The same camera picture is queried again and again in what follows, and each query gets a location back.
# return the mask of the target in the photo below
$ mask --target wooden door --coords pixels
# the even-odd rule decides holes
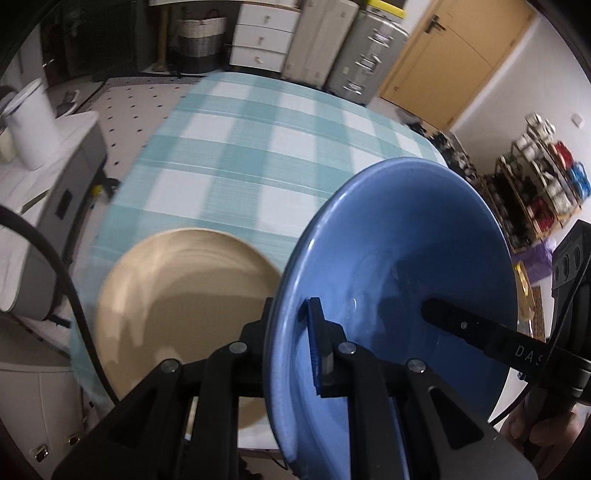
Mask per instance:
[[[449,128],[534,18],[525,0],[440,0],[409,40],[382,98]]]

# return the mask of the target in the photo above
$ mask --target blue bowl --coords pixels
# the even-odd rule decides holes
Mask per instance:
[[[302,479],[345,480],[345,398],[316,395],[297,312],[320,297],[326,319],[377,357],[421,358],[483,417],[508,368],[425,322],[446,299],[515,329],[517,293],[499,226],[480,196],[431,161],[380,162],[349,180],[312,219],[285,268],[265,339],[265,398],[283,455]]]

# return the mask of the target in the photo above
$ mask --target blue plaid tablecloth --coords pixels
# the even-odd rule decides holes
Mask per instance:
[[[221,230],[283,270],[322,204],[357,172],[394,157],[445,165],[405,125],[327,93],[242,73],[203,79],[150,138],[100,227],[76,282],[91,328],[104,279],[145,238]],[[104,395],[76,330],[72,359],[83,387]]]

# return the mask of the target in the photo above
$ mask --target white drawer cabinet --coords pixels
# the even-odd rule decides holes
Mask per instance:
[[[280,72],[299,17],[293,8],[243,3],[230,65]]]
[[[293,32],[299,16],[299,12],[286,8],[242,4],[238,24]]]
[[[272,28],[237,25],[234,33],[234,45],[237,47],[260,48],[279,53],[287,53],[292,34]]]
[[[245,47],[234,47],[230,59],[232,65],[253,67],[272,72],[280,72],[284,61],[285,55],[283,53]]]

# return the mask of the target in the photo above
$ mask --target white bucket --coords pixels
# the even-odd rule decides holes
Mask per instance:
[[[63,139],[41,79],[33,80],[18,92],[3,115],[19,157],[27,168],[36,170],[56,159]]]

